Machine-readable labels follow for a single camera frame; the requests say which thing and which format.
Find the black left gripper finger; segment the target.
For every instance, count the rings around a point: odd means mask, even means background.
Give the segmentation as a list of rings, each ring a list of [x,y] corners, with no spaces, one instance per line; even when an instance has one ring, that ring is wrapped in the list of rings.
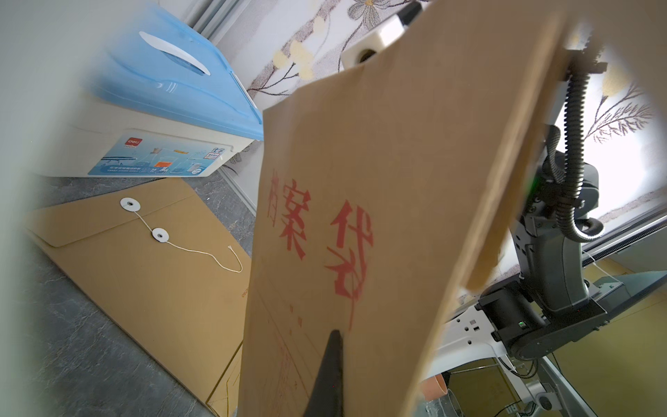
[[[343,339],[339,330],[333,330],[328,337],[303,416],[342,417],[343,415]]]

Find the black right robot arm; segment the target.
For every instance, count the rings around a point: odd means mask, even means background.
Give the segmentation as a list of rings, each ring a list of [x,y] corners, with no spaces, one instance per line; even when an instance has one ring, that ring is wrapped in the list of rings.
[[[599,204],[599,173],[584,158],[585,93],[606,70],[592,48],[574,50],[558,100],[565,125],[547,126],[544,148],[526,203],[513,228],[519,273],[484,290],[446,324],[422,383],[426,401],[443,415],[460,415],[449,398],[458,367],[493,360],[519,399],[510,411],[537,416],[591,416],[593,409],[550,361],[550,354],[598,331],[665,283],[663,272],[605,276],[587,281],[584,246],[601,238],[592,218]]]

